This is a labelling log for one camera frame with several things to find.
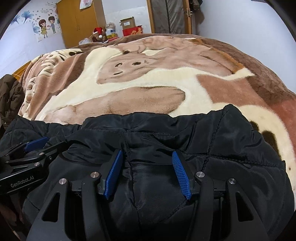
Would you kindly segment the black puffer jacket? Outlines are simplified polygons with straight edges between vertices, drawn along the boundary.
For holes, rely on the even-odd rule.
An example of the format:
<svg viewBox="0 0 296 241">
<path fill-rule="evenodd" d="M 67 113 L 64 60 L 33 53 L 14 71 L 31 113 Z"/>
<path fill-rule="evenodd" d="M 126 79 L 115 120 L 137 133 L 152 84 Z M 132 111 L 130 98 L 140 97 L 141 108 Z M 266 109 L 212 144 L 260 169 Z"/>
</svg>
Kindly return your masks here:
<svg viewBox="0 0 296 241">
<path fill-rule="evenodd" d="M 172 118 L 133 113 L 60 125 L 16 118 L 1 138 L 1 152 L 48 137 L 67 142 L 46 178 L 15 193 L 1 193 L 1 240 L 27 240 L 46 198 L 59 182 L 81 180 L 122 150 L 123 164 L 107 214 L 106 240 L 193 240 L 197 202 L 181 192 L 171 158 L 180 151 L 195 171 L 234 178 L 252 202 L 268 240 L 295 240 L 295 197 L 279 156 L 236 107 Z"/>
</svg>

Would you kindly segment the brown puffer jacket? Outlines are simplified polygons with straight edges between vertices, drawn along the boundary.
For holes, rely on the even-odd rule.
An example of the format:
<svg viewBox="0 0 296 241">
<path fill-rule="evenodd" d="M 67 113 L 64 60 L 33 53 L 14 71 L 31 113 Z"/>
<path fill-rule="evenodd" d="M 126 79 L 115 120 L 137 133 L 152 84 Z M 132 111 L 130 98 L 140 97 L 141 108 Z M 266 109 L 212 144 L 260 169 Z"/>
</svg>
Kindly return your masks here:
<svg viewBox="0 0 296 241">
<path fill-rule="evenodd" d="M 6 130 L 23 104 L 25 94 L 19 81 L 10 74 L 1 78 L 1 126 Z"/>
</svg>

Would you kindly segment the santa hat plush toy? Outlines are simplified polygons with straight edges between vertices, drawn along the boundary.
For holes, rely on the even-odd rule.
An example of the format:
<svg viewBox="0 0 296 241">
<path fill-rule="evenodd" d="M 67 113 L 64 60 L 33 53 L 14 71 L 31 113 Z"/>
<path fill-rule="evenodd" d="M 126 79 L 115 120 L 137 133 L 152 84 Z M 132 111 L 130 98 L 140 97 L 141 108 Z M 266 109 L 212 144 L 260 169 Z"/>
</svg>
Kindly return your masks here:
<svg viewBox="0 0 296 241">
<path fill-rule="evenodd" d="M 105 42 L 107 40 L 105 30 L 102 27 L 96 27 L 91 35 L 91 40 L 92 42 Z"/>
</svg>

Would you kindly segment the yellow wooden wardrobe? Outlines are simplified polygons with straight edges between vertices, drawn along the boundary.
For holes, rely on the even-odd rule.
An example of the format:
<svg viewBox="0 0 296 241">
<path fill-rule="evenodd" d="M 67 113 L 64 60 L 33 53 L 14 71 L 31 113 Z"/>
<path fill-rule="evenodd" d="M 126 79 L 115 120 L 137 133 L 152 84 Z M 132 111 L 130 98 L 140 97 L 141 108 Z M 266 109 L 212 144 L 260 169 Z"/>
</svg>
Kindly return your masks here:
<svg viewBox="0 0 296 241">
<path fill-rule="evenodd" d="M 96 27 L 105 29 L 106 20 L 101 0 L 93 0 L 90 7 L 80 9 L 79 0 L 62 0 L 57 3 L 62 37 L 66 48 L 92 35 Z"/>
</svg>

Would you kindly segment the clear plastic snack jar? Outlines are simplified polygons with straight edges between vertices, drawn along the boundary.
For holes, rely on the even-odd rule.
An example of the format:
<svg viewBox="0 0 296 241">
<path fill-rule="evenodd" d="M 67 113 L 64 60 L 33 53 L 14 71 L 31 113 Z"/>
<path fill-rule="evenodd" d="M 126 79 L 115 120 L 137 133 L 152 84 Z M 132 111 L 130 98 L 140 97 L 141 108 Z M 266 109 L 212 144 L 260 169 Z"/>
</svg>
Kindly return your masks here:
<svg viewBox="0 0 296 241">
<path fill-rule="evenodd" d="M 106 33 L 107 39 L 118 37 L 118 34 L 116 33 L 115 23 L 107 23 L 105 25 L 105 33 Z"/>
</svg>

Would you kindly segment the brown cartoon plush blanket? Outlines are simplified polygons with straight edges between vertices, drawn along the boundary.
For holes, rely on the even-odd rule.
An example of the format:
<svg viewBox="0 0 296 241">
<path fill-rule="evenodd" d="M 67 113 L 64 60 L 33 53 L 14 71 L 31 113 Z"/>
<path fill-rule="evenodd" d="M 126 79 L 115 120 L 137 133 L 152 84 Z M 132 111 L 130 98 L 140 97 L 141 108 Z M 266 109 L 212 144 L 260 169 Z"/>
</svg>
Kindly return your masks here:
<svg viewBox="0 0 296 241">
<path fill-rule="evenodd" d="M 193 35 L 139 35 L 37 56 L 20 116 L 77 124 L 134 112 L 172 117 L 236 106 L 286 162 L 295 185 L 295 94 L 235 47 Z"/>
</svg>

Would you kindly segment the white plastic bag on wardrobe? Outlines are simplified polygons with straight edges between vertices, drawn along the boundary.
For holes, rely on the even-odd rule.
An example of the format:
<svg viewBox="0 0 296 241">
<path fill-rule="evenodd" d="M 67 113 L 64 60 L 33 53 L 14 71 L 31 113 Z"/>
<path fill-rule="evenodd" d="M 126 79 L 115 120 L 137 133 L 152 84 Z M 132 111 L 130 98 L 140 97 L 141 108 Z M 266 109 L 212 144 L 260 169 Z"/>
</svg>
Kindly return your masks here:
<svg viewBox="0 0 296 241">
<path fill-rule="evenodd" d="M 79 9 L 86 9 L 92 5 L 93 0 L 81 0 Z"/>
</svg>

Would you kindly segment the brown cardboard box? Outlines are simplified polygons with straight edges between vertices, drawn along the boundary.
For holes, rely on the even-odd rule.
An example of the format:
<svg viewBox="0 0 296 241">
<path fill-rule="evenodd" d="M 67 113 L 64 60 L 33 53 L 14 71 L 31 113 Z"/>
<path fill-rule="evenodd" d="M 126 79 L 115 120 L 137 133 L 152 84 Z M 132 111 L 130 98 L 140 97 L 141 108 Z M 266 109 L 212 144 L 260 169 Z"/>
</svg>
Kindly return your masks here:
<svg viewBox="0 0 296 241">
<path fill-rule="evenodd" d="M 123 30 L 134 28 L 136 26 L 134 17 L 132 16 L 130 18 L 120 20 L 120 25 Z"/>
</svg>

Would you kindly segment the red gift box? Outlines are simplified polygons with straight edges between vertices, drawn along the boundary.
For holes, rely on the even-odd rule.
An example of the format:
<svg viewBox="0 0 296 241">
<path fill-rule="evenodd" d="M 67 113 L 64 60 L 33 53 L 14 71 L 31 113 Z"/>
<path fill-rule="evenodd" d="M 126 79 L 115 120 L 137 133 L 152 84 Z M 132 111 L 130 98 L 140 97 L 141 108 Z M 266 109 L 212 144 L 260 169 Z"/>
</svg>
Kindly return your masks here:
<svg viewBox="0 0 296 241">
<path fill-rule="evenodd" d="M 128 29 L 122 30 L 123 36 L 130 36 L 130 35 L 139 35 L 143 33 L 142 26 L 136 26 Z"/>
</svg>

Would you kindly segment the wooden framed door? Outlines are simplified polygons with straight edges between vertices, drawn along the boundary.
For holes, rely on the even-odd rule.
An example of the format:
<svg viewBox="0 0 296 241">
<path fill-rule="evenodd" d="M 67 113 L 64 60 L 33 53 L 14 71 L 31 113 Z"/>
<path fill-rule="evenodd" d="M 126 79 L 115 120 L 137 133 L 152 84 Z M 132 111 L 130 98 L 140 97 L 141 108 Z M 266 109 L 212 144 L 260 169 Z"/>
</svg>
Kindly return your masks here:
<svg viewBox="0 0 296 241">
<path fill-rule="evenodd" d="M 147 1 L 151 32 L 191 34 L 190 1 Z"/>
</svg>

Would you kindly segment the cartoon couple wall sticker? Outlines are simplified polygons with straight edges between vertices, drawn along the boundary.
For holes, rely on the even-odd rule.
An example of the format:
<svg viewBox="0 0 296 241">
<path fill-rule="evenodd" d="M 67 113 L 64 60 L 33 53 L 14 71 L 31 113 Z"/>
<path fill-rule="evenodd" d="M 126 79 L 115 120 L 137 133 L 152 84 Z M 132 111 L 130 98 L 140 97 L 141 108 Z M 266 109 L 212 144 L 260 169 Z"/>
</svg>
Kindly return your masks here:
<svg viewBox="0 0 296 241">
<path fill-rule="evenodd" d="M 7 30 L 28 24 L 29 32 L 40 42 L 61 32 L 57 11 L 59 1 L 29 1 L 13 18 Z"/>
</svg>

